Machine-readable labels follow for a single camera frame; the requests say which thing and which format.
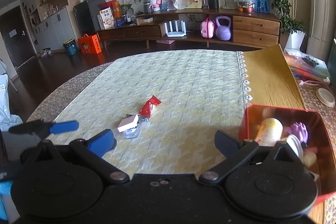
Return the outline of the purple kettlebell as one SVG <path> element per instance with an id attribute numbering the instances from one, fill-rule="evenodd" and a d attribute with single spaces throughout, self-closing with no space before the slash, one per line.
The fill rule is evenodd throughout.
<path id="1" fill-rule="evenodd" d="M 228 21 L 228 25 L 220 24 L 219 20 L 225 19 Z M 228 16 L 217 16 L 215 19 L 217 29 L 216 29 L 216 37 L 221 41 L 228 41 L 231 39 L 231 19 Z"/>

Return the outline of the teal bucket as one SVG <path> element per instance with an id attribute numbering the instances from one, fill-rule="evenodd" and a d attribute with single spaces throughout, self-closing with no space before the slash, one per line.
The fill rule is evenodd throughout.
<path id="1" fill-rule="evenodd" d="M 73 56 L 78 53 L 78 47 L 75 39 L 69 39 L 63 43 L 63 47 L 66 50 L 68 56 Z"/>

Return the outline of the white wifi router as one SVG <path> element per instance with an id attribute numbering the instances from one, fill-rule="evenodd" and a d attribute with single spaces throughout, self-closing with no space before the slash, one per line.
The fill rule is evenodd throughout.
<path id="1" fill-rule="evenodd" d="M 168 38 L 183 38 L 187 35 L 186 23 L 183 20 L 165 22 L 164 29 Z"/>

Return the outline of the snack box on cabinet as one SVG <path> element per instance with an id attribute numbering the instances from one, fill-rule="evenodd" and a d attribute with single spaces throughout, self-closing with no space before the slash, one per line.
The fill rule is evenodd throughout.
<path id="1" fill-rule="evenodd" d="M 100 10 L 100 18 L 103 30 L 114 27 L 114 17 L 110 7 Z"/>

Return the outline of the small clear blue-label box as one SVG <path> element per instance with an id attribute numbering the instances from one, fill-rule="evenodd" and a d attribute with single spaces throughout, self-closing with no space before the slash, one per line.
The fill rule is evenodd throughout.
<path id="1" fill-rule="evenodd" d="M 138 137 L 139 133 L 140 133 L 140 125 L 138 124 L 134 128 L 130 128 L 128 130 L 125 130 L 123 132 L 123 135 L 126 139 L 134 139 L 134 138 Z"/>

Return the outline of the pink toy backpack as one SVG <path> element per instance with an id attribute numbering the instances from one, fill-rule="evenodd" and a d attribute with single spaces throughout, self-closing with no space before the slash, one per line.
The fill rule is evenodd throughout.
<path id="1" fill-rule="evenodd" d="M 215 24 L 210 19 L 210 17 L 206 17 L 204 21 L 201 22 L 201 36 L 206 39 L 211 39 L 214 36 L 215 32 Z"/>

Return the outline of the purple flower toy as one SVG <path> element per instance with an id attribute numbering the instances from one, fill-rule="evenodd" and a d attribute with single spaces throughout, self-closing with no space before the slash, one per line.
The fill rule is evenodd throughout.
<path id="1" fill-rule="evenodd" d="M 284 131 L 288 135 L 296 136 L 303 148 L 307 147 L 309 134 L 304 123 L 295 122 L 291 126 L 284 127 Z"/>

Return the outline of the brown tape roll tin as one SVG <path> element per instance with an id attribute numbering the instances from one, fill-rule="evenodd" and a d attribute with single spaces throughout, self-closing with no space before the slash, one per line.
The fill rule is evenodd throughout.
<path id="1" fill-rule="evenodd" d="M 298 137 L 293 134 L 288 135 L 286 138 L 286 142 L 294 151 L 294 153 L 298 156 L 298 158 L 303 162 L 303 148 L 301 142 L 299 141 Z"/>

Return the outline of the red snack packet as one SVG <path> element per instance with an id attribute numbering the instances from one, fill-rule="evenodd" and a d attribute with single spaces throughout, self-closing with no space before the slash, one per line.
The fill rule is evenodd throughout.
<path id="1" fill-rule="evenodd" d="M 152 96 L 148 101 L 146 101 L 138 114 L 146 118 L 150 118 L 153 114 L 153 109 L 160 104 L 161 101 L 156 96 Z"/>

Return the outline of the wooden tv cabinet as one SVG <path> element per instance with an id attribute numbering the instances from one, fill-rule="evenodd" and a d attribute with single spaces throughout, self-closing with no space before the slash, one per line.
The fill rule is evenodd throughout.
<path id="1" fill-rule="evenodd" d="M 227 16 L 229 20 L 219 22 L 230 27 L 231 38 L 227 41 L 216 36 L 204 38 L 201 35 L 201 22 L 206 18 L 215 20 L 217 16 Z M 263 49 L 280 42 L 281 22 L 273 14 L 259 12 L 247 13 L 233 9 L 184 9 L 166 10 L 142 14 L 135 17 L 135 25 L 124 24 L 97 32 L 101 42 L 139 40 L 147 44 L 151 40 L 169 40 L 165 33 L 165 25 L 172 22 L 172 26 L 183 20 L 186 23 L 187 34 L 175 41 L 201 42 L 209 46 L 211 43 L 227 44 L 252 49 Z"/>

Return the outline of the white yellow bottle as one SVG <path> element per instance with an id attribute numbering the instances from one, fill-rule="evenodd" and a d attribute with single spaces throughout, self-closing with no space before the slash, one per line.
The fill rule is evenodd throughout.
<path id="1" fill-rule="evenodd" d="M 273 147 L 280 139 L 283 126 L 276 118 L 265 119 L 257 133 L 255 141 L 260 146 Z"/>

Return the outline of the cream quilted table cloth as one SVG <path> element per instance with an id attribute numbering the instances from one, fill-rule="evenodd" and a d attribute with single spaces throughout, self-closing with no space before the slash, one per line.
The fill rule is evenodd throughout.
<path id="1" fill-rule="evenodd" d="M 242 52 L 184 50 L 144 53 L 117 59 L 106 67 L 56 117 L 76 120 L 79 129 L 51 135 L 54 144 L 89 139 L 104 129 L 116 131 L 128 114 L 137 114 L 157 97 L 138 137 L 116 132 L 117 146 L 104 159 L 129 175 L 201 174 L 222 161 L 214 146 L 216 131 L 238 136 L 251 100 Z"/>

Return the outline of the white round lid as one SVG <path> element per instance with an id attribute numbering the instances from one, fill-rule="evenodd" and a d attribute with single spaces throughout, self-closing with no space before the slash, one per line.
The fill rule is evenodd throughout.
<path id="1" fill-rule="evenodd" d="M 335 107 L 335 98 L 333 94 L 324 88 L 318 88 L 315 92 L 318 100 L 325 106 L 334 108 Z"/>

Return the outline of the red metal tin box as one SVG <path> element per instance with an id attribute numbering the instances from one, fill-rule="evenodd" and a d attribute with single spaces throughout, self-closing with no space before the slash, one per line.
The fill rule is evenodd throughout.
<path id="1" fill-rule="evenodd" d="M 321 203 L 335 194 L 335 158 L 322 116 L 316 111 L 251 105 L 245 110 L 239 139 L 272 146 L 285 141 L 311 172 L 318 175 Z"/>

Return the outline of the orange gift box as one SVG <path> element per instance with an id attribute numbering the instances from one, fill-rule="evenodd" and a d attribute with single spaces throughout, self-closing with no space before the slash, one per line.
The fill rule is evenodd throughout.
<path id="1" fill-rule="evenodd" d="M 77 40 L 82 54 L 99 54 L 101 53 L 100 40 L 97 35 L 87 35 Z"/>

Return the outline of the white garlic bulb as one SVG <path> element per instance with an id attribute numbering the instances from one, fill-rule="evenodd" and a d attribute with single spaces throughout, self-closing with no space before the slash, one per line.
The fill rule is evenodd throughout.
<path id="1" fill-rule="evenodd" d="M 314 152 L 306 151 L 303 153 L 303 164 L 307 168 L 312 167 L 317 162 L 317 155 Z"/>

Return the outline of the pink white rectangular box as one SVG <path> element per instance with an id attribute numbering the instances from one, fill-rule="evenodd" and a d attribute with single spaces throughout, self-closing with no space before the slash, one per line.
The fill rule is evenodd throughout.
<path id="1" fill-rule="evenodd" d="M 119 132 L 124 132 L 126 130 L 136 128 L 138 125 L 138 121 L 139 117 L 137 114 L 126 117 L 119 123 L 119 125 L 117 126 L 117 130 Z"/>

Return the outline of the black mini fridge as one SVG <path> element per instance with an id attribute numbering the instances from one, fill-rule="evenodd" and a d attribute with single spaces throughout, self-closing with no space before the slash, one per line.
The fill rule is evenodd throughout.
<path id="1" fill-rule="evenodd" d="M 101 30 L 101 23 L 98 19 L 100 15 L 100 4 L 105 0 L 86 0 L 73 7 L 75 18 L 80 30 L 80 34 L 84 36 L 93 35 Z"/>

